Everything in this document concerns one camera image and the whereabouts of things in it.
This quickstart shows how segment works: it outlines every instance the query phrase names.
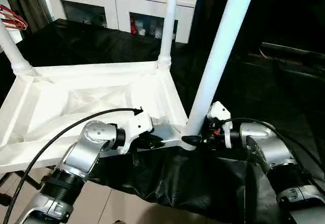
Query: white pole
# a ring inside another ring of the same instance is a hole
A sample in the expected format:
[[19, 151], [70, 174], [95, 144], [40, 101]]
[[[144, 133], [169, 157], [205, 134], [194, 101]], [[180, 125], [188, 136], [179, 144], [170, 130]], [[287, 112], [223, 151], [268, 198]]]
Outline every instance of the white pole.
[[160, 55], [158, 64], [170, 68], [172, 64], [171, 47], [173, 40], [173, 30], [175, 22], [177, 0], [167, 0], [167, 11], [164, 20], [164, 29], [162, 31]]
[[7, 55], [11, 68], [16, 75], [26, 74], [31, 71], [32, 67], [27, 60], [21, 55], [16, 44], [12, 40], [6, 27], [0, 19], [0, 46]]
[[250, 0], [228, 0], [197, 96], [182, 135], [198, 135], [244, 20]]

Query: black cloth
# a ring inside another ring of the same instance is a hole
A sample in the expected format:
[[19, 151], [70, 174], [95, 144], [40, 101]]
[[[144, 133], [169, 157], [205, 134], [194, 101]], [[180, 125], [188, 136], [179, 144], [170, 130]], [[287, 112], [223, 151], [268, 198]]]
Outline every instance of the black cloth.
[[[209, 48], [173, 44], [171, 74], [187, 114], [209, 55]], [[160, 41], [57, 20], [18, 44], [35, 67], [156, 60]], [[2, 98], [14, 76], [4, 54]], [[232, 117], [272, 123], [324, 159], [322, 116], [324, 75], [320, 68], [288, 65], [254, 57], [229, 59], [214, 100]], [[293, 145], [317, 178], [323, 173]], [[162, 205], [232, 223], [279, 223], [275, 194], [255, 161], [243, 151], [158, 149], [103, 158], [92, 181]]]

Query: black cable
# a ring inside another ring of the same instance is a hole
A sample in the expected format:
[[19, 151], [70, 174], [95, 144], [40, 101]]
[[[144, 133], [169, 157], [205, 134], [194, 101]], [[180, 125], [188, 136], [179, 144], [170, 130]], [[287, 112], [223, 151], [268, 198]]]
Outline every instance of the black cable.
[[308, 156], [316, 163], [316, 165], [325, 173], [325, 167], [323, 166], [323, 164], [302, 143], [298, 142], [296, 139], [285, 134], [284, 132], [281, 132], [281, 134], [285, 138], [289, 139], [290, 141], [298, 145], [304, 152], [306, 152], [306, 154], [308, 154]]
[[106, 110], [106, 111], [101, 111], [101, 112], [98, 112], [98, 113], [95, 113], [93, 115], [90, 115], [90, 116], [87, 116], [73, 124], [71, 124], [70, 126], [68, 126], [67, 128], [65, 128], [64, 130], [62, 130], [60, 133], [58, 133], [54, 138], [52, 138], [38, 153], [37, 155], [32, 159], [32, 161], [29, 163], [28, 167], [26, 168], [25, 170], [25, 174], [23, 175], [23, 177], [21, 178], [17, 188], [16, 188], [16, 191], [14, 193], [14, 195], [12, 196], [12, 201], [7, 209], [7, 212], [6, 212], [6, 216], [5, 216], [5, 219], [4, 219], [4, 222], [3, 224], [8, 224], [8, 221], [9, 221], [9, 218], [10, 218], [10, 215], [11, 215], [11, 212], [13, 210], [13, 207], [15, 205], [15, 202], [17, 200], [17, 197], [21, 191], [21, 188], [24, 184], [24, 181], [26, 179], [26, 177], [28, 176], [31, 168], [33, 167], [33, 165], [35, 164], [35, 162], [37, 161], [37, 159], [41, 156], [41, 154], [55, 141], [57, 140], [59, 137], [61, 137], [64, 133], [66, 133], [67, 131], [69, 131], [70, 129], [74, 128], [75, 126], [89, 120], [89, 119], [92, 119], [94, 117], [97, 117], [97, 116], [100, 116], [100, 115], [103, 115], [103, 114], [107, 114], [107, 113], [111, 113], [111, 112], [117, 112], [117, 111], [133, 111], [134, 114], [139, 114], [142, 112], [142, 110], [139, 110], [139, 109], [132, 109], [132, 108], [119, 108], [119, 109], [111, 109], [111, 110]]

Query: floor tile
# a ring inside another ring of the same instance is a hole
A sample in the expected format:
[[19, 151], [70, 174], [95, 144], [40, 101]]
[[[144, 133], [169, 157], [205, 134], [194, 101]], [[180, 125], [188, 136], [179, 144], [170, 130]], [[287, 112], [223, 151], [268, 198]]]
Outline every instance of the floor tile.
[[107, 186], [87, 182], [74, 204], [68, 224], [97, 224], [111, 190]]
[[113, 190], [99, 224], [117, 220], [126, 224], [206, 224], [206, 218], [201, 215], [148, 203], [137, 196]]

